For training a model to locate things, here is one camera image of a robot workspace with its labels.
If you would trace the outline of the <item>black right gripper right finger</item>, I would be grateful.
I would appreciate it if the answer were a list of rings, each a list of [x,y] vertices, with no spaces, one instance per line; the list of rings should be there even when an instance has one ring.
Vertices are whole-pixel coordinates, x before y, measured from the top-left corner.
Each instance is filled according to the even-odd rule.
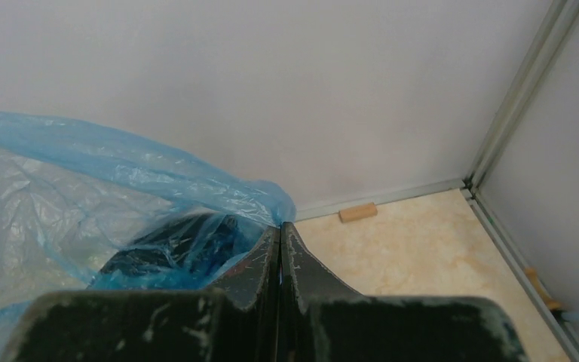
[[[282,361],[527,361],[510,317],[473,296],[365,296],[280,230]]]

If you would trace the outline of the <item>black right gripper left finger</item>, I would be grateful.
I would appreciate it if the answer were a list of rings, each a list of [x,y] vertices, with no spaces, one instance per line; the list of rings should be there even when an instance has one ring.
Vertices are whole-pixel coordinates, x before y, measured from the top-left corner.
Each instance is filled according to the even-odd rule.
[[[202,290],[45,294],[24,312],[3,361],[273,361],[280,231]]]

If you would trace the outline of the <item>black ribbed trash bin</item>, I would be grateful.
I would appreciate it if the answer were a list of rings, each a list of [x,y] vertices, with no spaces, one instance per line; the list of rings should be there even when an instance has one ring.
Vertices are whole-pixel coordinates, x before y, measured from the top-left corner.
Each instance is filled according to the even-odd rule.
[[[267,225],[226,213],[171,219],[116,252],[92,290],[198,290],[237,265]]]

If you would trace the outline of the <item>blue plastic trash bag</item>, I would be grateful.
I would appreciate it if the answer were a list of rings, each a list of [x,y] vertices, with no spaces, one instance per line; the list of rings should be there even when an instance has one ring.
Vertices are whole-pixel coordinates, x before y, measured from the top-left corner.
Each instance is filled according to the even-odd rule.
[[[275,183],[133,133],[0,112],[0,355],[32,300],[90,289],[122,247],[193,213],[270,228],[294,221],[296,206]]]

